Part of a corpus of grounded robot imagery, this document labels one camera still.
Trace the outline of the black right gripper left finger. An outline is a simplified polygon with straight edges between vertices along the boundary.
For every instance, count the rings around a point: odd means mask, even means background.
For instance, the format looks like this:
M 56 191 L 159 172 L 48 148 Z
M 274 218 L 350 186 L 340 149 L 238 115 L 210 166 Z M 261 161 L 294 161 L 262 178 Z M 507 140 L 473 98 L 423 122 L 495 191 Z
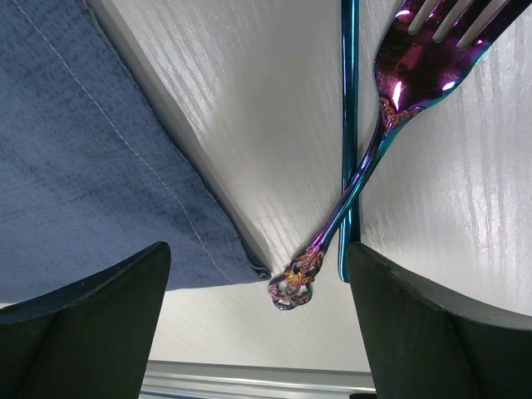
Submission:
M 170 274 L 157 242 L 1 310 L 3 398 L 137 398 Z

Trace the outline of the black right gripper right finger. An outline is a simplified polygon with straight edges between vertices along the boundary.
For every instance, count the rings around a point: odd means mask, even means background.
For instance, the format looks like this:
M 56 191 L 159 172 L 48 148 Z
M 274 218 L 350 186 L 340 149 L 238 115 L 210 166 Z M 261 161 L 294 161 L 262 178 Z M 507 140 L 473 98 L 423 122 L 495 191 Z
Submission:
M 347 251 L 379 398 L 529 398 L 531 318 L 467 297 L 362 243 Z

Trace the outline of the blue metal spoon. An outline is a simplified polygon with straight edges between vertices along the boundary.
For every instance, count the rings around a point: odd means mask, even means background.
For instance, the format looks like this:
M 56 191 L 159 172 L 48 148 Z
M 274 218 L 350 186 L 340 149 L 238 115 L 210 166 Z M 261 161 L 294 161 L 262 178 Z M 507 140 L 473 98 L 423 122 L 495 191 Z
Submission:
M 358 145 L 359 1 L 341 1 L 342 37 L 342 188 L 356 172 Z M 339 229 L 338 275 L 347 283 L 347 246 L 361 239 L 359 205 L 347 213 Z

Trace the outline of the blue cloth placemat gold print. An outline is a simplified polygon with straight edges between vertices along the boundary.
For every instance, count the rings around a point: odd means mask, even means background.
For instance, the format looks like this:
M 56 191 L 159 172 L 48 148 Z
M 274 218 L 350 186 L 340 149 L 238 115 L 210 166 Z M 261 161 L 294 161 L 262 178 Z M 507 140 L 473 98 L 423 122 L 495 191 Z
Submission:
M 168 289 L 268 279 L 82 1 L 1 4 L 1 300 L 156 242 Z

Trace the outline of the iridescent purple fork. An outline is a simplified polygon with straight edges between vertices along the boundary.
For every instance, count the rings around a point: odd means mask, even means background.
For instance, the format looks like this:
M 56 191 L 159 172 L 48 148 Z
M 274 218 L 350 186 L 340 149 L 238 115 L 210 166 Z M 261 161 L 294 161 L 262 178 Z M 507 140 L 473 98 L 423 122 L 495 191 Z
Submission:
M 376 52 L 377 121 L 354 176 L 315 237 L 268 284 L 281 311 L 307 304 L 333 235 L 355 205 L 400 129 L 448 97 L 494 41 L 531 4 L 509 1 L 403 1 Z

